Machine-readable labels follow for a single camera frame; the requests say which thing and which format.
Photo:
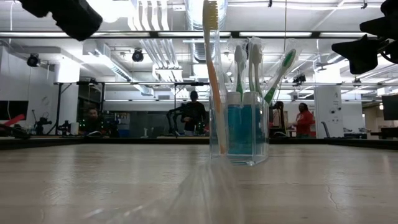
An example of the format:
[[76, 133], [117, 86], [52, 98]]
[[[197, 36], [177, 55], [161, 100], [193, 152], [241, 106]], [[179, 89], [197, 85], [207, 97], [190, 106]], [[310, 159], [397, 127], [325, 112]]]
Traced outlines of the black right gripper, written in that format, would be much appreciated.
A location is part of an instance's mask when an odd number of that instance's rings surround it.
[[378, 66], [378, 52], [391, 63], [398, 64], [398, 0], [385, 0], [381, 4], [383, 17], [362, 22], [360, 31], [381, 39], [369, 39], [367, 35], [352, 42], [340, 42], [331, 46], [332, 51], [349, 61], [349, 70], [360, 75]]

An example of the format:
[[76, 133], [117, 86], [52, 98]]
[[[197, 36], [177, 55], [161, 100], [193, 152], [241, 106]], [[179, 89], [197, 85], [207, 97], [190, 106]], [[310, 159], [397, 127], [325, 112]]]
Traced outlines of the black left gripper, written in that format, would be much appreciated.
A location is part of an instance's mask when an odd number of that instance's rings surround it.
[[83, 41], [91, 37], [103, 23], [103, 18], [86, 0], [18, 0], [22, 8], [35, 17], [52, 14], [55, 24], [69, 37]]

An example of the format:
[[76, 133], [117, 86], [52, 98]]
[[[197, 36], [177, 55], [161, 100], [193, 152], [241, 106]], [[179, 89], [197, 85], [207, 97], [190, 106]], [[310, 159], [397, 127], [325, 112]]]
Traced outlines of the blue mouthwash bottle white cap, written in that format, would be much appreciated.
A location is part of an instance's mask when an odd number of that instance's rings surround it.
[[239, 131], [241, 127], [241, 94], [232, 91], [227, 94], [228, 100], [228, 134], [229, 154], [239, 154]]
[[265, 137], [263, 104], [258, 92], [249, 91], [244, 93], [241, 116], [242, 129], [244, 131], [242, 141], [243, 154], [259, 154], [259, 148], [265, 142]]

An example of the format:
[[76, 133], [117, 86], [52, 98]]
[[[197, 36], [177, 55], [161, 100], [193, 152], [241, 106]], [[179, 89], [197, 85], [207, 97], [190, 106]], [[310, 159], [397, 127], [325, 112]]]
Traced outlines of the clear acrylic container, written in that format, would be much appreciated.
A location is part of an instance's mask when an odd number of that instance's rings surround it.
[[210, 157], [226, 156], [233, 164], [254, 166], [268, 158], [268, 104], [258, 92], [228, 92], [222, 117], [210, 99]]

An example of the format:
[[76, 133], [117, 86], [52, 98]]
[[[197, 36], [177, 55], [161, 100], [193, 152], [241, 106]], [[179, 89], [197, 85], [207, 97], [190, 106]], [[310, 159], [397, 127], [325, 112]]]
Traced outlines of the orange toothbrush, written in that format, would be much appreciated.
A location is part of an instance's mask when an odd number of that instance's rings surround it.
[[220, 154], [227, 153], [226, 121], [224, 105], [226, 90], [220, 59], [220, 31], [217, 0], [203, 1], [203, 36], [206, 55], [206, 66], [211, 86], [213, 105], [215, 110], [216, 134]]

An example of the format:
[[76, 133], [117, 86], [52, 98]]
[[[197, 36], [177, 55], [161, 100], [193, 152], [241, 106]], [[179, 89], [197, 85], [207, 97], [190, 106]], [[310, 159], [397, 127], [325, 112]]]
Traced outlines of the white LED light strip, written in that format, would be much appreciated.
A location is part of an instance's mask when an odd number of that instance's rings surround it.
[[45, 37], [54, 37], [54, 38], [68, 38], [68, 35], [63, 32], [0, 32], [0, 37], [15, 37], [15, 38], [45, 38]]
[[325, 38], [354, 38], [354, 37], [361, 37], [363, 35], [366, 35], [365, 32], [321, 32], [320, 37], [325, 37]]
[[310, 37], [311, 32], [240, 32], [240, 37]]
[[149, 32], [96, 32], [91, 38], [139, 38], [150, 37]]
[[196, 38], [196, 37], [203, 37], [203, 31], [192, 31], [192, 32], [158, 32], [157, 35], [159, 37], [166, 37], [166, 38]]

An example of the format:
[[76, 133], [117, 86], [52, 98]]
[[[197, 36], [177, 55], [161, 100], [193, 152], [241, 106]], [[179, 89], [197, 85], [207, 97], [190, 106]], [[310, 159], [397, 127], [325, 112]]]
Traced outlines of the black computer monitor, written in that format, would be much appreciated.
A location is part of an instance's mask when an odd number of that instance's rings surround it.
[[382, 96], [383, 116], [386, 121], [398, 120], [398, 95]]
[[18, 115], [27, 116], [28, 101], [3, 101], [0, 100], [0, 120], [10, 120]]

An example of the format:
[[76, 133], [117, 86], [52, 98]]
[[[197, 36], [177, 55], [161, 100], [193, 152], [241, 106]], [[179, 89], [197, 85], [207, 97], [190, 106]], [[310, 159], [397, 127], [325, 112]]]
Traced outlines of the white building column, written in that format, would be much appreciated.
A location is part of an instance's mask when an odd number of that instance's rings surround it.
[[340, 68], [329, 65], [316, 71], [314, 80], [315, 121], [318, 139], [344, 136]]

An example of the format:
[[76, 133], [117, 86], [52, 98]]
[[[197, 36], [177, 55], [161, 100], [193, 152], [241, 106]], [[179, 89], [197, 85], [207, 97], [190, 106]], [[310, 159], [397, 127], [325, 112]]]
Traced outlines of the person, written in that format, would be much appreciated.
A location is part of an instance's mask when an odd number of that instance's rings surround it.
[[205, 120], [205, 106], [198, 101], [198, 93], [193, 90], [190, 92], [190, 102], [185, 105], [181, 117], [181, 122], [184, 123], [184, 134], [187, 136], [195, 135], [198, 125]]
[[311, 126], [313, 124], [313, 114], [309, 111], [307, 104], [300, 103], [298, 106], [299, 114], [296, 117], [294, 126], [297, 138], [309, 138], [311, 136]]
[[104, 136], [106, 134], [103, 121], [96, 108], [90, 108], [88, 110], [87, 117], [79, 128], [78, 133], [82, 136]]

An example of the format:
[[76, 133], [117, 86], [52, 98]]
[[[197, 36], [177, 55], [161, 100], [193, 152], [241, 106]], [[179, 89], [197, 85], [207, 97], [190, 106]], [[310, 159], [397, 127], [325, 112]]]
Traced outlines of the red flat object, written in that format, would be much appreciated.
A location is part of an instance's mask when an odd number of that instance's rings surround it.
[[4, 125], [5, 126], [12, 126], [12, 125], [18, 123], [19, 121], [24, 120], [24, 119], [25, 119], [25, 115], [24, 114], [19, 114], [16, 117], [10, 119], [9, 121], [6, 121], [4, 123]]

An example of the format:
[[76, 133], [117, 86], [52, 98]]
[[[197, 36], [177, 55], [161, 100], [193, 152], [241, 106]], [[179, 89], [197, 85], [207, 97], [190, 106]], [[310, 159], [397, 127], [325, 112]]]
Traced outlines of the black overhead frame bar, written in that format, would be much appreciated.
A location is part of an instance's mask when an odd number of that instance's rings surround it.
[[[25, 31], [5, 31], [5, 32], [25, 32]], [[123, 31], [104, 31], [104, 32], [123, 32]], [[119, 38], [119, 39], [198, 39], [201, 37], [196, 37], [196, 38], [166, 38], [166, 37], [159, 37], [157, 35], [158, 32], [192, 32], [192, 31], [126, 31], [126, 32], [149, 32], [150, 33], [150, 37], [139, 37], [139, 38]], [[223, 39], [228, 39], [230, 37], [237, 39], [237, 38], [246, 38], [246, 37], [240, 37], [239, 33], [242, 31], [221, 31], [220, 32], [220, 37]], [[272, 32], [272, 31], [243, 31], [243, 32]], [[313, 31], [311, 32], [312, 35], [310, 37], [273, 37], [273, 38], [266, 38], [266, 37], [260, 37], [262, 39], [284, 39], [284, 38], [293, 38], [293, 39], [344, 39], [341, 37], [338, 38], [325, 38], [325, 37], [320, 37], [320, 33], [321, 32], [335, 32], [335, 31]], [[33, 37], [33, 38], [27, 38], [27, 37], [23, 37], [23, 38], [11, 38], [11, 37], [0, 37], [0, 38], [7, 38], [7, 39], [68, 39], [66, 37], [62, 37], [62, 38], [54, 38], [54, 37], [45, 37], [45, 38], [38, 38], [38, 37]], [[116, 39], [116, 38], [92, 38], [92, 39]]]

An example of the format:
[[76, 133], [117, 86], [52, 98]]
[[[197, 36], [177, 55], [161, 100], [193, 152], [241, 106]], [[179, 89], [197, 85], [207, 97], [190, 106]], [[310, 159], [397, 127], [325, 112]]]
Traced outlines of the silver round ventilation duct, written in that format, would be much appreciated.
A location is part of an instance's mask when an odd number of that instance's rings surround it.
[[[223, 28], [227, 9], [228, 0], [209, 0], [218, 3], [218, 26]], [[186, 9], [186, 20], [188, 30], [203, 31], [203, 2], [204, 0], [184, 0]], [[191, 44], [193, 58], [200, 63], [205, 63], [205, 46], [204, 43]]]

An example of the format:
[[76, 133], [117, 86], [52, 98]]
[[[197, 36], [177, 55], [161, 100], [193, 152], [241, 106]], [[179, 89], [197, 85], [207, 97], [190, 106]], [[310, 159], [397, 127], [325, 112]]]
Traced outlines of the black aluminium table frame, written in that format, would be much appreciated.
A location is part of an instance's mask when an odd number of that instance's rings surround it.
[[[0, 139], [0, 150], [27, 149], [35, 147], [66, 146], [74, 144], [177, 144], [177, 145], [208, 145], [206, 138], [160, 138], [160, 139], [137, 139], [137, 138], [32, 138], [32, 139]], [[397, 140], [368, 140], [368, 139], [271, 139], [273, 145], [282, 144], [319, 144], [350, 147], [365, 147], [375, 149], [388, 149], [398, 151]]]

